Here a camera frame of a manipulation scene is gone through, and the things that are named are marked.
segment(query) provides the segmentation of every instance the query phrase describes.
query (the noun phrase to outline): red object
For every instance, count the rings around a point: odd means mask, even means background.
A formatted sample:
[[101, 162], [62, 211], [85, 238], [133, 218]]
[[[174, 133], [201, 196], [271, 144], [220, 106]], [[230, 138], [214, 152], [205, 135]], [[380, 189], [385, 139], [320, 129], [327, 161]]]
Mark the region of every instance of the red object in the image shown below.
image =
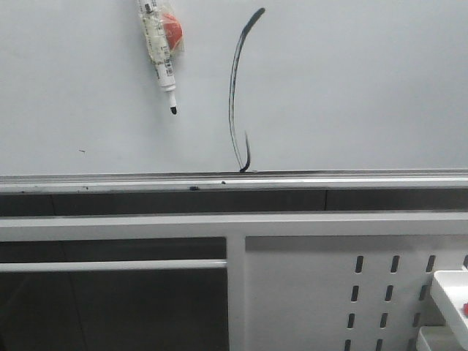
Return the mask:
[[164, 15], [164, 30], [166, 32], [167, 43], [169, 44], [169, 49], [172, 51], [177, 48], [177, 45], [182, 40], [182, 26], [178, 22], [177, 18], [172, 16], [170, 13], [165, 13]]

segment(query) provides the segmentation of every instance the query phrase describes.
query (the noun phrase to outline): white shelf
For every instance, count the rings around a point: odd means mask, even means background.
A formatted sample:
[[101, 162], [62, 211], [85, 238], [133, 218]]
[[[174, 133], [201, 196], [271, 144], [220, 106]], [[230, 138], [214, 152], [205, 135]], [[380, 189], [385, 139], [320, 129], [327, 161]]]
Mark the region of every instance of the white shelf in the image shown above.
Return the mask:
[[449, 327], [422, 327], [419, 330], [418, 351], [464, 351]]
[[431, 295], [453, 335], [468, 350], [468, 317], [463, 313], [468, 303], [468, 271], [437, 271]]

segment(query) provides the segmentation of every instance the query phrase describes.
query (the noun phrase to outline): white surface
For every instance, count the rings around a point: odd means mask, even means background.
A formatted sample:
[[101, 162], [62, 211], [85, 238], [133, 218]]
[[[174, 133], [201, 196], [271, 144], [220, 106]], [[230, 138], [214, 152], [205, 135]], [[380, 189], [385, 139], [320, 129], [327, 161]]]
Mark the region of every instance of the white surface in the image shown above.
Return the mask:
[[418, 351], [463, 351], [449, 327], [422, 327], [419, 330]]
[[468, 303], [468, 271], [437, 271], [431, 295], [460, 345], [468, 350], [468, 317], [463, 313]]
[[0, 175], [237, 170], [230, 68], [259, 7], [235, 106], [251, 170], [468, 165], [468, 1], [172, 0], [176, 117], [135, 2], [1, 3]]

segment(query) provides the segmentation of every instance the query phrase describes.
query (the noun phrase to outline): pegboard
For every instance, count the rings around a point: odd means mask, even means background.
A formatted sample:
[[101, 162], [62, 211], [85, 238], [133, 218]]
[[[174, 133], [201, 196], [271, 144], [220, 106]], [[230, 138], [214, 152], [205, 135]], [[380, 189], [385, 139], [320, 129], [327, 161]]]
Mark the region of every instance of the pegboard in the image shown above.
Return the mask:
[[247, 238], [247, 349], [413, 351], [444, 323], [433, 271], [467, 253], [452, 236]]

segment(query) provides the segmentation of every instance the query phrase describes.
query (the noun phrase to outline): black stain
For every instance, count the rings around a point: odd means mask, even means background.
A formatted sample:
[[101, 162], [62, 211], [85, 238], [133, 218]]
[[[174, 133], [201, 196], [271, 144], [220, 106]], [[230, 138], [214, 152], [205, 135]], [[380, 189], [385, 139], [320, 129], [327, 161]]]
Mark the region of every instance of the black stain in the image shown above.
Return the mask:
[[235, 135], [235, 124], [234, 124], [234, 102], [235, 102], [235, 81], [237, 79], [237, 70], [239, 66], [239, 60], [241, 59], [242, 47], [246, 41], [247, 35], [254, 27], [255, 23], [262, 17], [265, 13], [265, 8], [262, 7], [253, 14], [250, 18], [249, 22], [245, 25], [244, 29], [241, 32], [241, 36], [239, 37], [239, 41], [237, 43], [237, 47], [235, 48], [234, 53], [234, 60], [233, 66], [231, 69], [231, 79], [230, 79], [230, 86], [229, 86], [229, 130], [231, 134], [231, 140], [233, 142], [235, 157], [239, 164], [240, 172], [246, 172], [250, 167], [251, 162], [251, 154], [250, 154], [250, 145], [249, 139], [246, 134], [246, 147], [247, 147], [247, 161], [246, 164], [243, 166], [241, 152], [239, 151], [239, 146], [237, 144], [237, 136]]

